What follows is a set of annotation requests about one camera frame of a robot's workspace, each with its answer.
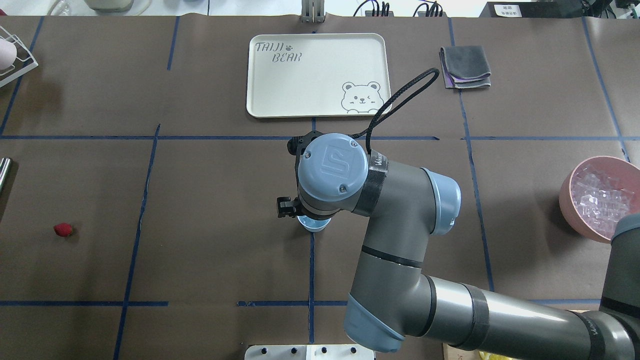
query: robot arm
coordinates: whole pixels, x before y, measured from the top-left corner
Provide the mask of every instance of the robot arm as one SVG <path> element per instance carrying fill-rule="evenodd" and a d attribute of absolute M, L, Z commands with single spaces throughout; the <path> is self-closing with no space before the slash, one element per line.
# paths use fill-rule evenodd
<path fill-rule="evenodd" d="M 451 178 L 367 155 L 346 135 L 296 139 L 298 198 L 279 198 L 279 216 L 369 217 L 344 321 L 352 340 L 379 352 L 411 335 L 520 359 L 640 360 L 640 215 L 618 226 L 600 311 L 572 313 L 422 275 L 428 236 L 460 210 Z"/>

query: metal rod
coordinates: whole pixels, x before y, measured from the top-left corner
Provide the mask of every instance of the metal rod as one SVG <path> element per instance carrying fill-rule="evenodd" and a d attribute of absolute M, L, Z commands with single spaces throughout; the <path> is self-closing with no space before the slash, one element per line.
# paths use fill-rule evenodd
<path fill-rule="evenodd" d="M 2 160 L 0 160 L 0 193 L 2 193 L 4 181 L 9 176 L 9 168 L 11 167 L 11 162 L 12 161 L 10 158 L 2 158 Z"/>

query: black tape band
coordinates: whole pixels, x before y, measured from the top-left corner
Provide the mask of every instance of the black tape band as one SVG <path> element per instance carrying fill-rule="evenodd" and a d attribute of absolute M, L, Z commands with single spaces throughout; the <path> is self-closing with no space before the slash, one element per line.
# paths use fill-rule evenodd
<path fill-rule="evenodd" d="M 367 179 L 362 185 L 362 192 L 356 204 L 353 213 L 368 217 L 378 204 L 380 193 L 382 192 L 382 184 L 387 178 L 389 162 L 387 157 L 373 150 L 369 159 L 369 171 Z"/>
<path fill-rule="evenodd" d="M 640 337 L 638 337 L 637 332 L 622 317 L 614 314 L 609 314 L 609 313 L 607 314 L 613 317 L 614 319 L 616 319 L 620 323 L 620 325 L 622 325 L 622 327 L 625 329 L 625 331 L 629 335 L 629 338 L 631 339 L 631 344 L 633 344 L 634 346 L 634 354 L 635 354 L 634 360 L 640 360 Z"/>
<path fill-rule="evenodd" d="M 362 252 L 364 252 L 365 254 L 369 254 L 371 256 L 375 256 L 376 258 L 380 258 L 382 260 L 391 261 L 392 263 L 396 263 L 404 266 L 410 266 L 412 268 L 422 268 L 421 261 L 401 258 L 399 256 L 387 254 L 386 252 L 382 252 L 380 250 L 372 249 L 365 245 L 362 245 Z"/>
<path fill-rule="evenodd" d="M 486 303 L 486 297 L 482 290 L 475 286 L 462 285 L 467 288 L 471 295 L 474 317 L 471 325 L 471 333 L 469 333 L 467 339 L 462 344 L 453 347 L 460 350 L 471 351 L 482 346 L 489 333 L 489 305 Z"/>
<path fill-rule="evenodd" d="M 425 336 L 431 328 L 431 324 L 433 323 L 433 318 L 436 316 L 436 306 L 438 304 L 438 295 L 436 294 L 436 286 L 433 283 L 433 280 L 430 276 L 425 276 L 427 281 L 429 281 L 429 287 L 431 288 L 431 305 L 429 307 L 429 317 L 427 317 L 427 322 L 424 324 L 424 328 L 420 331 L 418 337 Z"/>
<path fill-rule="evenodd" d="M 587 327 L 587 331 L 589 332 L 589 339 L 591 340 L 591 350 L 589 350 L 588 360 L 604 360 L 605 342 L 604 336 L 602 336 L 602 331 L 600 330 L 598 324 L 596 324 L 595 321 L 584 314 L 574 314 L 575 316 L 578 316 L 580 320 L 582 320 L 584 326 Z"/>
<path fill-rule="evenodd" d="M 627 304 L 626 302 L 613 300 L 608 297 L 602 297 L 602 299 L 600 299 L 600 306 L 604 306 L 607 309 L 617 311 L 624 315 L 629 315 L 632 318 L 640 319 L 640 307 Z"/>

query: bear illustration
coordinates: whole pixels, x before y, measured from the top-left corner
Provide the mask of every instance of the bear illustration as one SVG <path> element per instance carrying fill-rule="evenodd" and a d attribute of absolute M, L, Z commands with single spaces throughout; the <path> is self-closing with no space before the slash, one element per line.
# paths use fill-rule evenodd
<path fill-rule="evenodd" d="M 384 103 L 380 96 L 380 84 L 371 81 L 366 85 L 355 85 L 347 82 L 342 85 L 344 98 L 342 107 L 349 113 L 376 112 Z"/>

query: dish rack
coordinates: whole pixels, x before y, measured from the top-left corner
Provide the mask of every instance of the dish rack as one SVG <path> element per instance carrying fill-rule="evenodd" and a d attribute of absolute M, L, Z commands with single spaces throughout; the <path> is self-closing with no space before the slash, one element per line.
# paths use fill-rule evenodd
<path fill-rule="evenodd" d="M 15 44 L 18 50 L 13 64 L 6 69 L 0 70 L 0 87 L 2 87 L 38 67 L 38 62 L 20 38 L 9 33 L 2 26 L 0 26 L 0 38 Z"/>

